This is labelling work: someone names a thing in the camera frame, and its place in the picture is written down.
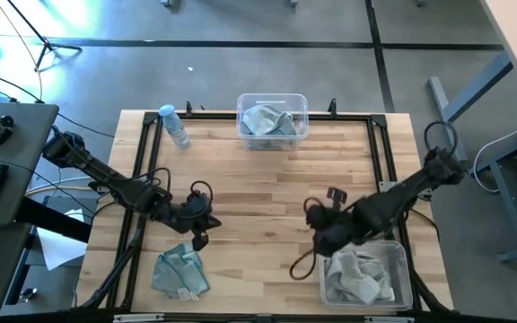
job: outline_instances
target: plastic bottle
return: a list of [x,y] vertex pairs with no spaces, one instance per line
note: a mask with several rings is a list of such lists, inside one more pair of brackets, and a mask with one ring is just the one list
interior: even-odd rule
[[162,122],[171,135],[172,142],[179,147],[179,149],[187,149],[190,147],[187,132],[183,127],[182,121],[175,113],[175,107],[171,104],[165,104],[159,109],[159,115],[162,117]]

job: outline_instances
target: blue bottle cap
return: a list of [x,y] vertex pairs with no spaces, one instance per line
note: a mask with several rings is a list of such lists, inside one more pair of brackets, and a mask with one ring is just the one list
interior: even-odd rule
[[167,117],[175,112],[175,106],[172,104],[165,104],[159,109],[159,116]]

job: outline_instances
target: gray floor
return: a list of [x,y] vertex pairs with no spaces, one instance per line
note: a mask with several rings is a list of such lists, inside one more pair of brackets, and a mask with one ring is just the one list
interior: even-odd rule
[[[69,4],[25,0],[21,8],[34,16],[41,13],[33,21],[42,30],[47,24],[50,36],[371,40],[364,0],[301,0],[296,11],[285,6],[284,0],[183,0],[174,12],[159,5],[158,0],[80,0]],[[498,43],[478,1],[429,0],[425,8],[418,9],[413,0],[374,0],[374,7],[383,42]],[[0,14],[0,34],[13,34],[1,19]],[[17,17],[13,20],[20,23]],[[20,30],[31,35],[24,27]],[[39,95],[37,77],[19,40],[0,40],[0,75]],[[34,53],[38,54],[38,50],[32,47]],[[164,103],[183,107],[186,100],[207,109],[234,109],[237,97],[244,92],[299,92],[308,98],[312,110],[324,110],[330,99],[337,98],[341,111],[384,111],[371,49],[84,48],[76,57],[69,57],[68,50],[59,50],[58,54],[62,58],[49,54],[44,60],[44,66],[52,67],[41,74],[43,99],[59,105],[66,116],[108,133],[115,131],[121,109],[156,109]],[[395,110],[410,113],[421,153],[425,151],[424,127],[438,118],[426,79],[440,76],[447,94],[453,97],[496,54],[384,51]],[[0,89],[22,100],[29,99],[1,83]],[[109,138],[62,119],[57,120],[57,125],[83,135],[97,157],[104,161],[109,158]],[[507,75],[455,126],[471,157],[483,144],[515,130],[517,74]],[[57,169],[45,161],[40,162],[38,171],[57,179]],[[63,178],[81,175],[74,170],[62,173]],[[444,264],[456,309],[517,319],[517,264],[500,265],[495,256],[517,247],[500,198],[488,195],[467,179],[457,187],[436,191],[432,207],[440,226]],[[61,279],[59,272],[49,274],[49,279]]]

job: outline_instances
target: white paper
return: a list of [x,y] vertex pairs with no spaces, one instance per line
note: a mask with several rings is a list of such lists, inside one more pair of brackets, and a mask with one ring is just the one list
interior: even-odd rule
[[[66,213],[70,218],[83,222],[83,210],[71,210]],[[83,256],[87,250],[87,244],[71,238],[67,238],[59,233],[37,228],[43,257],[47,270],[52,270],[61,266],[65,262]]]

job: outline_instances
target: plastic bin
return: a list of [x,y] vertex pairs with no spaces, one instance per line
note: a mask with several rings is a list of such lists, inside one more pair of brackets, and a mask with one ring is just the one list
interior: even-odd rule
[[362,301],[329,300],[326,295],[325,268],[330,258],[317,256],[320,269],[320,297],[324,305],[330,308],[352,310],[408,310],[412,307],[412,289],[406,251],[401,244],[393,240],[379,240],[366,242],[362,246],[349,245],[349,248],[368,252],[382,262],[384,270],[390,275],[394,300],[377,300],[369,305]]
[[[279,111],[289,112],[293,117],[296,135],[246,135],[241,132],[245,111],[260,104],[268,104]],[[237,134],[248,150],[297,150],[309,130],[309,110],[306,98],[301,94],[245,93],[237,102]]]

